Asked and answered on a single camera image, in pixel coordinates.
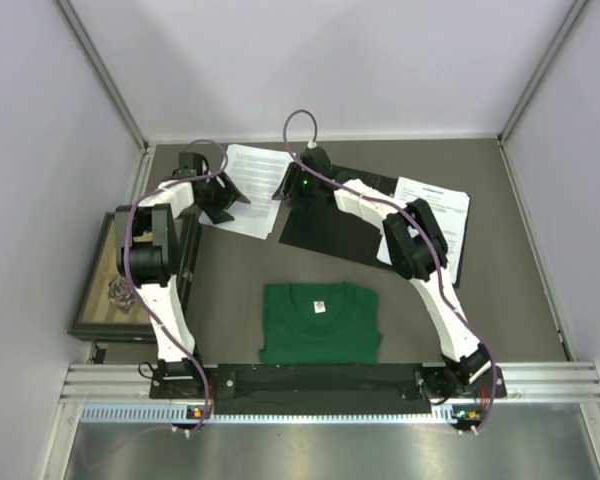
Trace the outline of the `white printed paper stack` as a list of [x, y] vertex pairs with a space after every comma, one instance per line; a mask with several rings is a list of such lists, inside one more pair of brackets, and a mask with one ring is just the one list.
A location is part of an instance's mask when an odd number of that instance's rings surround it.
[[383, 240], [377, 258], [392, 265], [407, 279], [428, 280], [437, 266], [446, 270], [454, 287], [460, 284], [467, 236], [470, 196], [431, 184], [400, 177], [381, 209], [393, 203], [411, 218], [391, 211], [381, 222]]

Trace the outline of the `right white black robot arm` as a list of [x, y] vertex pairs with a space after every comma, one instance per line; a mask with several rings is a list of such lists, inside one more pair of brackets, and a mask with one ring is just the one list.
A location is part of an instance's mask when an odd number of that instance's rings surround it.
[[323, 200], [379, 230], [393, 270], [416, 289], [434, 324], [449, 388], [467, 396], [489, 379], [495, 391], [495, 361], [455, 294], [448, 244], [427, 201], [400, 204], [360, 178], [334, 174], [326, 151], [315, 142], [300, 155], [287, 153], [291, 163], [273, 198], [294, 204]]

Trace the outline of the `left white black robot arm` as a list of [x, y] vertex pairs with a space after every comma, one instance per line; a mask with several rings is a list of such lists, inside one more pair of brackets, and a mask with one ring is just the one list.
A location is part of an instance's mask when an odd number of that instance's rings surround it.
[[197, 206], [214, 225], [234, 220], [229, 209], [250, 200], [223, 171], [213, 174], [202, 154], [183, 152], [171, 177], [153, 192], [114, 211], [116, 264], [131, 294], [148, 313], [158, 344], [153, 380], [171, 380], [185, 396], [206, 387], [178, 294], [181, 250], [175, 220]]

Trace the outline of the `white paper sheets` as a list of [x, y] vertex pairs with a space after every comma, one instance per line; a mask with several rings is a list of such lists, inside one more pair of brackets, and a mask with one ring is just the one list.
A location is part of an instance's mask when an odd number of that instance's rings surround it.
[[272, 197], [291, 163], [288, 153], [232, 144], [225, 172], [250, 201], [236, 202], [228, 210], [232, 221], [216, 228], [265, 240], [273, 231], [280, 204]]

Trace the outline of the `white folder black inside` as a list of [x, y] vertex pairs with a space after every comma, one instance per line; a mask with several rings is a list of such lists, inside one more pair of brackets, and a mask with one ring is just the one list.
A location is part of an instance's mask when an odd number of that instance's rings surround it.
[[[460, 285], [470, 209], [467, 193], [353, 168], [336, 166], [334, 170], [359, 178], [385, 195], [397, 196], [400, 202], [426, 200], [448, 245], [447, 263], [453, 285]], [[377, 229], [324, 201], [314, 200], [307, 206], [292, 207], [280, 242], [362, 265], [391, 267], [386, 243]]]

